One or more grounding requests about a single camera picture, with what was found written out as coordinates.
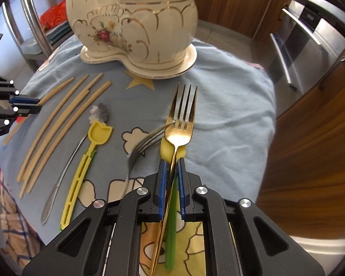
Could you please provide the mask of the yellow green tulip utensil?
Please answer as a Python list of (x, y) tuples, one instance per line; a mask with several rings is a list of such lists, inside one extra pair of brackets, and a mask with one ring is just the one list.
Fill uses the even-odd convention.
[[(174, 147), (170, 142), (168, 142), (165, 138), (162, 139), (160, 145), (160, 156), (163, 160), (170, 163), (171, 158), (173, 156)], [(175, 268), (175, 260), (176, 260), (176, 218), (178, 214), (178, 182), (175, 181), (173, 190), (172, 190), (172, 197), (171, 197), (171, 204), (169, 208), (169, 213), (167, 216), (167, 226), (166, 226), (166, 237), (165, 237), (165, 267), (166, 270), (171, 271)]]

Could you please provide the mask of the silver flower-handled spoon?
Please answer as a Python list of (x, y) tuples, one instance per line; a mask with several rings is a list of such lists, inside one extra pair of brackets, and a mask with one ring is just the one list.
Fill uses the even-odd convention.
[[(106, 123), (109, 118), (109, 113), (107, 106), (103, 103), (99, 103), (97, 105), (93, 105), (90, 110), (90, 116), (89, 116), (89, 121), (92, 124), (94, 121), (98, 120), (99, 122)], [(86, 140), (88, 136), (85, 135), (82, 137), (82, 139), (79, 141), (78, 145), (76, 148), (73, 150), (72, 155), (68, 159), (65, 167), (63, 168), (63, 171), (61, 172), (60, 176), (57, 179), (57, 182), (55, 183), (50, 195), (48, 196), (47, 201), (45, 202), (43, 211), (42, 211), (42, 216), (41, 216), (41, 223), (45, 224), (48, 221), (48, 218), (50, 217), (53, 205), (55, 203), (55, 199), (57, 197), (58, 190), (60, 188), (61, 182), (63, 181), (64, 176), (66, 175), (66, 172), (72, 163), (76, 153), (78, 152), (79, 148), (81, 147), (82, 143)]]

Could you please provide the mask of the metal storage rack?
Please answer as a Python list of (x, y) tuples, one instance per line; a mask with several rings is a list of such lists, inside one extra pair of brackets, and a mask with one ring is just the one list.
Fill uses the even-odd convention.
[(26, 63), (36, 70), (73, 35), (68, 22), (44, 28), (40, 16), (63, 0), (6, 0), (1, 10), (10, 35)]

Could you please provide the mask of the cream floral ceramic utensil holder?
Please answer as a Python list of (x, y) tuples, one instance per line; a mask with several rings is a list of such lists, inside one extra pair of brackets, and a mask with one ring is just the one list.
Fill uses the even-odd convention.
[(167, 79), (196, 62), (195, 0), (66, 0), (66, 15), (85, 63), (119, 61), (139, 77)]

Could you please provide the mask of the gold metal fork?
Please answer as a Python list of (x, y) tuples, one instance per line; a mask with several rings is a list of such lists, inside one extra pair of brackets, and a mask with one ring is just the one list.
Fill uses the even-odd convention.
[(180, 99), (178, 99), (179, 95), (179, 83), (176, 88), (176, 93), (174, 95), (171, 108), (169, 111), (169, 115), (167, 117), (166, 123), (168, 124), (166, 130), (164, 131), (164, 138), (170, 144), (173, 145), (173, 153), (171, 157), (171, 163), (169, 168), (169, 176), (167, 177), (166, 181), (166, 198), (165, 198), (165, 206), (164, 206), (164, 215), (163, 220), (159, 223), (158, 233), (156, 242), (154, 243), (154, 251), (152, 254), (151, 260), (151, 268), (150, 268), (150, 275), (154, 275), (158, 260), (159, 254), (161, 250), (161, 246), (163, 243), (163, 236), (166, 230), (168, 212), (171, 205), (171, 199), (173, 195), (173, 184), (175, 178), (175, 166), (176, 166), (176, 156), (178, 153), (178, 148), (186, 146), (193, 136), (193, 127), (194, 127), (194, 117), (196, 111), (196, 98), (197, 98), (197, 88), (194, 91), (193, 102), (191, 104), (189, 117), (187, 117), (188, 106), (189, 106), (189, 98), (191, 95), (191, 87), (189, 86), (187, 97), (185, 98), (185, 89), (186, 84), (182, 89), (182, 95)]

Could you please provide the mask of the stainless steel oven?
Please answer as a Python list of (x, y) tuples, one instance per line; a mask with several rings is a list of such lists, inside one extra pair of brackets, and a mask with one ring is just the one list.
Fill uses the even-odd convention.
[(275, 86), (277, 116), (328, 74), (345, 50), (345, 34), (320, 14), (292, 0), (269, 38), (267, 72)]

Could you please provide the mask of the plaid cloth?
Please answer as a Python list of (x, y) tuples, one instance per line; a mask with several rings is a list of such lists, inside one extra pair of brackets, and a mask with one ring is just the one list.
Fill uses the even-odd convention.
[(4, 241), (0, 254), (7, 264), (21, 274), (23, 268), (43, 249), (44, 244), (18, 208), (2, 173), (0, 202), (2, 205), (0, 226)]

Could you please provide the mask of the red plastic bag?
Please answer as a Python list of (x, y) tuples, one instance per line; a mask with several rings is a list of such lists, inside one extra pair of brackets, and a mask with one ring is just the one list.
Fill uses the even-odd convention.
[(53, 6), (40, 16), (40, 24), (44, 31), (53, 29), (67, 21), (66, 1)]

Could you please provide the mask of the silver metal fork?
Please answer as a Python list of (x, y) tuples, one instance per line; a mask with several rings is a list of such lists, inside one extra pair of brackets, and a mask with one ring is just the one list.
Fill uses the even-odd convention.
[(172, 123), (168, 123), (148, 133), (132, 148), (131, 152), (128, 153), (128, 157), (127, 157), (128, 172), (125, 179), (126, 184), (124, 187), (124, 191), (121, 195), (122, 198), (127, 194), (131, 173), (139, 156), (142, 154), (142, 152), (152, 147), (152, 145), (154, 145), (155, 143), (159, 142), (162, 139), (162, 135), (164, 134), (165, 129), (171, 125)]

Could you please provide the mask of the wooden kitchen cabinets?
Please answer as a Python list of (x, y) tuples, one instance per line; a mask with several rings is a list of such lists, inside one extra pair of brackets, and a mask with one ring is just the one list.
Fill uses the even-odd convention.
[(204, 42), (189, 164), (226, 199), (250, 198), (287, 233), (345, 238), (345, 11), (325, 0), (196, 0), (249, 37), (247, 63)]

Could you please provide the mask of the yellow tulip slotted utensil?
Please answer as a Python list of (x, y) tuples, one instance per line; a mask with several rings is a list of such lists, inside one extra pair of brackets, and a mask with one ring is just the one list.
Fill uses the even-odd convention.
[(106, 123), (101, 123), (95, 120), (88, 130), (88, 139), (90, 145), (86, 153), (81, 158), (81, 161), (76, 169), (73, 177), (66, 201), (63, 207), (63, 212), (60, 219), (60, 229), (66, 228), (72, 218), (72, 213), (75, 207), (76, 199), (82, 187), (83, 180), (87, 174), (87, 170), (91, 164), (91, 161), (95, 155), (96, 147), (104, 145), (110, 138), (113, 131), (112, 126), (108, 126)]

